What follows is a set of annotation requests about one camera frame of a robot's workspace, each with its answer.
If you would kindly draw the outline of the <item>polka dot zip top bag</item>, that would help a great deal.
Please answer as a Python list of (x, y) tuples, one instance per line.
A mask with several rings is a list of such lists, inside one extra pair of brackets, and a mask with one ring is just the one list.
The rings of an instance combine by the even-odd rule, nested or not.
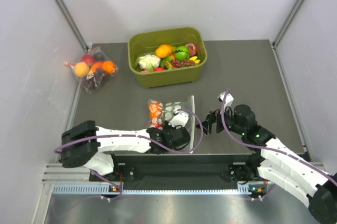
[[(163, 150), (165, 153), (174, 151), (187, 151), (193, 153), (194, 146), (194, 126), (195, 117), (186, 111), (195, 112), (195, 98), (189, 96), (186, 101), (172, 101), (163, 103), (159, 100), (149, 99), (148, 108), (150, 111), (150, 128), (157, 128), (161, 131), (158, 141), (167, 147)], [(170, 133), (179, 128), (185, 128), (189, 134), (187, 140), (182, 140), (180, 143), (174, 143), (172, 139), (166, 140), (163, 133)]]

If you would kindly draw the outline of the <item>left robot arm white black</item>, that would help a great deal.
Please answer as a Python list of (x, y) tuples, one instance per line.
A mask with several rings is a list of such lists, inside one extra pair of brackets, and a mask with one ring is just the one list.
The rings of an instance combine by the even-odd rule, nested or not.
[(131, 151), (140, 154), (161, 155), (180, 151), (191, 140), (181, 125), (148, 128), (136, 131), (112, 130), (87, 120), (62, 133), (62, 144), (54, 152), (61, 155), (64, 168), (85, 167), (108, 180), (119, 175), (119, 167), (111, 152)]

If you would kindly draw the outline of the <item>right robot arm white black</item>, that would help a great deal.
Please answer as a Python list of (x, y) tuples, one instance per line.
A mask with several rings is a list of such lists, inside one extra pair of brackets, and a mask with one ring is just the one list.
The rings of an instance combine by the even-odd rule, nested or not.
[(255, 151), (245, 167), (249, 178), (266, 179), (297, 198), (319, 223), (336, 223), (336, 175), (310, 164), (260, 126), (248, 105), (217, 109), (197, 125), (206, 135), (216, 132), (241, 136), (240, 144)]

